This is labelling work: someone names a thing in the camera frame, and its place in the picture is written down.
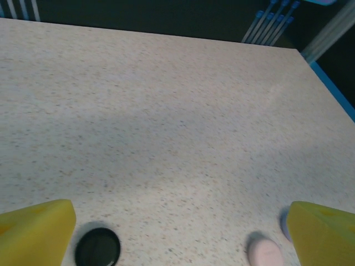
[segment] speckled countertop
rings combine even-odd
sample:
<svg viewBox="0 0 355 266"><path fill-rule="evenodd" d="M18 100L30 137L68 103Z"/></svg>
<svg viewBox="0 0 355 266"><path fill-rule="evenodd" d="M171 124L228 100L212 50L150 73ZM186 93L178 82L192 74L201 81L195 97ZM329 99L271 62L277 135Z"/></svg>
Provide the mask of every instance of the speckled countertop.
<svg viewBox="0 0 355 266"><path fill-rule="evenodd" d="M120 266L248 265L294 200L355 212L355 124L296 50L0 19L0 212L73 201Z"/></svg>

